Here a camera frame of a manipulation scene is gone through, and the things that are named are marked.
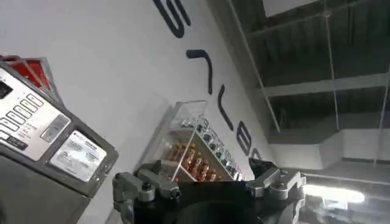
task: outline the metal panel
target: metal panel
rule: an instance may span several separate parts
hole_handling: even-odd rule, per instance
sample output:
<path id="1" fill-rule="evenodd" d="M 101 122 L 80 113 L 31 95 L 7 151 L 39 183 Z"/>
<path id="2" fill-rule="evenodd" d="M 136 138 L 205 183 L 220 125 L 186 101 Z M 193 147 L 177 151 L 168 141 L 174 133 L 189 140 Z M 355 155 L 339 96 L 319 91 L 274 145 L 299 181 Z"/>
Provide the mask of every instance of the metal panel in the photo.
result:
<path id="1" fill-rule="evenodd" d="M 90 199 L 0 156 L 0 204 L 6 223 L 77 223 Z"/>

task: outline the small bottle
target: small bottle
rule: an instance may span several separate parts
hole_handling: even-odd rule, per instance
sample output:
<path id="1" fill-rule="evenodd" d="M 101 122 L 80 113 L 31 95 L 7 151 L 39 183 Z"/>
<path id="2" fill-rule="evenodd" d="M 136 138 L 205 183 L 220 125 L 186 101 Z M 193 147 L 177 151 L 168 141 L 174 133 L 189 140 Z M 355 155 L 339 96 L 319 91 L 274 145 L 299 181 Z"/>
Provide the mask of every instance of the small bottle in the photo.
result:
<path id="1" fill-rule="evenodd" d="M 202 168 L 201 168 L 201 170 L 200 170 L 200 172 L 199 172 L 199 174 L 198 174 L 198 176 L 197 176 L 196 179 L 197 179 L 198 181 L 200 181 L 200 182 L 205 181 L 205 180 L 206 180 L 206 176 L 207 176 L 207 172 L 208 172 L 209 168 L 210 168 L 210 165 L 208 164 L 208 161 L 205 160 L 205 161 L 203 162 Z"/>
<path id="2" fill-rule="evenodd" d="M 184 169 L 186 170 L 190 169 L 194 156 L 195 156 L 195 144 L 191 144 L 190 148 L 188 149 L 187 155 L 185 156 L 182 163 Z"/>
<path id="3" fill-rule="evenodd" d="M 172 152 L 169 156 L 169 160 L 175 161 L 177 157 L 177 153 L 179 152 L 180 149 L 180 143 L 176 143 L 175 145 L 172 146 Z"/>
<path id="4" fill-rule="evenodd" d="M 215 172 L 214 169 L 211 170 L 211 172 L 207 175 L 207 181 L 209 182 L 214 182 L 215 179 L 217 179 L 217 173 Z"/>
<path id="5" fill-rule="evenodd" d="M 183 155 L 183 153 L 185 151 L 185 146 L 186 146 L 185 144 L 180 144 L 179 145 L 179 149 L 178 149 L 178 152 L 176 154 L 176 157 L 175 157 L 174 161 L 177 161 L 177 162 L 180 161 L 180 159 L 182 158 L 182 155 Z"/>
<path id="6" fill-rule="evenodd" d="M 196 157 L 195 159 L 193 160 L 192 162 L 192 166 L 190 168 L 190 174 L 193 176 L 193 177 L 196 177 L 197 176 L 197 172 L 198 172 L 198 169 L 199 169 L 199 166 L 200 164 L 202 163 L 202 155 L 200 154 L 200 152 L 198 152 L 196 154 Z"/>

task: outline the silver button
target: silver button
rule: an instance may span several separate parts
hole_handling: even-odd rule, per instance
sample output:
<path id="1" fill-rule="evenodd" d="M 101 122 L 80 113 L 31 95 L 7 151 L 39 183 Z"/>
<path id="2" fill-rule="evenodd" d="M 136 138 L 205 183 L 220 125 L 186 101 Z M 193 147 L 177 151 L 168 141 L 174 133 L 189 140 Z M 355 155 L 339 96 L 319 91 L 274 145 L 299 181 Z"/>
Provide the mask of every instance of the silver button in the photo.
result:
<path id="1" fill-rule="evenodd" d="M 22 100 L 22 102 L 20 102 L 20 104 L 22 104 L 23 106 L 25 106 L 27 109 L 29 109 L 31 112 L 37 112 L 38 108 L 36 108 L 35 106 L 33 106 L 31 103 L 29 103 L 28 101 L 26 100 Z"/>
<path id="2" fill-rule="evenodd" d="M 38 98 L 36 98 L 35 96 L 33 96 L 32 94 L 28 94 L 27 95 L 27 99 L 29 99 L 31 102 L 33 102 L 34 104 L 36 104 L 38 107 L 42 107 L 43 106 L 43 102 L 38 100 Z"/>
<path id="3" fill-rule="evenodd" d="M 0 124 L 6 126 L 7 128 L 13 130 L 13 131 L 17 131 L 19 129 L 19 126 L 11 123 L 10 121 L 8 121 L 6 118 L 2 118 L 0 119 Z"/>
<path id="4" fill-rule="evenodd" d="M 7 133 L 5 133 L 4 131 L 0 131 L 0 138 L 7 140 L 8 137 L 9 135 Z"/>
<path id="5" fill-rule="evenodd" d="M 25 118 L 30 118 L 31 114 L 27 112 L 25 109 L 21 108 L 21 106 L 16 106 L 13 110 L 23 115 Z"/>
<path id="6" fill-rule="evenodd" d="M 64 115 L 58 115 L 50 126 L 42 133 L 41 138 L 46 142 L 52 142 L 67 125 L 69 119 Z"/>
<path id="7" fill-rule="evenodd" d="M 26 120 L 16 115 L 14 112 L 10 111 L 7 113 L 7 117 L 11 118 L 12 121 L 15 121 L 16 123 L 23 125 Z"/>

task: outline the exposed ceiling beam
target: exposed ceiling beam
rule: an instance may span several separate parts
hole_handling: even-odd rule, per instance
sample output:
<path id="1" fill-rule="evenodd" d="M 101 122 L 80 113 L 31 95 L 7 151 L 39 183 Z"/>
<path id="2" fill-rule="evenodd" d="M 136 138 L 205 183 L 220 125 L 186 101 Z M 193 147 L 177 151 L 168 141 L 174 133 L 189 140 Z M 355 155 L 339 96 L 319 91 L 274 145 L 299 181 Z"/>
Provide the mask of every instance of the exposed ceiling beam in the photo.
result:
<path id="1" fill-rule="evenodd" d="M 383 86 L 388 84 L 388 74 L 374 74 L 374 75 L 361 75 L 351 78 L 335 79 L 334 86 L 333 80 L 322 80 L 318 82 L 305 82 L 292 85 L 282 85 L 265 88 L 268 97 L 276 96 L 292 96 L 306 93 L 323 93 L 332 92 L 333 90 L 345 90 L 345 89 L 360 89 Z"/>

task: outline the keypad button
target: keypad button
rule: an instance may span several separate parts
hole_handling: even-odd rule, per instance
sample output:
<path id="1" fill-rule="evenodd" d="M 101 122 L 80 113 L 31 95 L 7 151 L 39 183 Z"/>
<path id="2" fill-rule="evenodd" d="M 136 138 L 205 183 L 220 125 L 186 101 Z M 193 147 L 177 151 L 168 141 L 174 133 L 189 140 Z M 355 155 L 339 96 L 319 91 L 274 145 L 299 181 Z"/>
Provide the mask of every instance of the keypad button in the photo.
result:
<path id="1" fill-rule="evenodd" d="M 9 137 L 9 135 L 7 133 L 5 133 L 4 131 L 0 131 L 0 138 L 1 139 L 7 140 L 8 137 Z"/>
<path id="2" fill-rule="evenodd" d="M 29 99 L 31 102 L 33 102 L 38 107 L 42 107 L 43 106 L 43 102 L 38 100 L 38 98 L 36 98 L 32 94 L 28 94 L 27 95 L 27 99 Z"/>
<path id="3" fill-rule="evenodd" d="M 25 118 L 31 117 L 31 114 L 28 111 L 26 111 L 25 109 L 23 109 L 21 106 L 16 106 L 13 110 L 18 112 L 19 114 L 21 114 Z"/>
<path id="4" fill-rule="evenodd" d="M 19 129 L 19 126 L 13 124 L 12 122 L 8 121 L 6 118 L 0 119 L 0 124 L 6 126 L 7 128 L 17 131 Z"/>
<path id="5" fill-rule="evenodd" d="M 23 125 L 26 120 L 16 115 L 14 112 L 10 111 L 7 113 L 7 117 L 10 118 L 12 121 L 15 121 L 16 123 Z"/>
<path id="6" fill-rule="evenodd" d="M 26 107 L 27 109 L 29 109 L 31 112 L 37 112 L 38 108 L 36 108 L 35 106 L 33 106 L 30 102 L 26 101 L 26 100 L 22 100 L 20 102 L 20 104 L 22 104 L 24 107 Z"/>
<path id="7" fill-rule="evenodd" d="M 27 146 L 28 146 L 26 143 L 20 141 L 17 138 L 12 137 L 12 136 L 7 139 L 7 142 L 10 145 L 13 145 L 14 147 L 16 147 L 16 148 L 18 148 L 18 149 L 20 149 L 22 151 L 24 151 L 27 148 Z"/>

